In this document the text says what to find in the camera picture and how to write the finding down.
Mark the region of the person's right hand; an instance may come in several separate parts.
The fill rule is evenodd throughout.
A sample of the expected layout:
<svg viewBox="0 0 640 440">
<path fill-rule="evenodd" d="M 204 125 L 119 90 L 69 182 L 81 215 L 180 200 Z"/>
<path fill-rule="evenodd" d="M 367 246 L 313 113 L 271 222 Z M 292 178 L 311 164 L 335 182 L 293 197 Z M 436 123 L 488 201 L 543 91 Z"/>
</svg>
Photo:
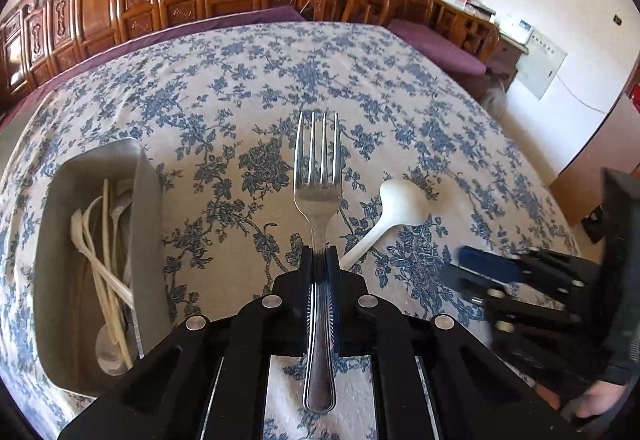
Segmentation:
<svg viewBox="0 0 640 440">
<path fill-rule="evenodd" d="M 558 394 L 555 394 L 555 392 L 540 384 L 536 384 L 534 389 L 536 394 L 544 399 L 551 408 L 559 411 L 561 408 L 561 397 Z M 591 416 L 602 415 L 620 401 L 626 389 L 626 386 L 614 385 L 610 382 L 598 380 L 582 397 L 577 399 L 575 410 L 570 412 L 570 415 L 580 418 L 581 420 Z"/>
</svg>

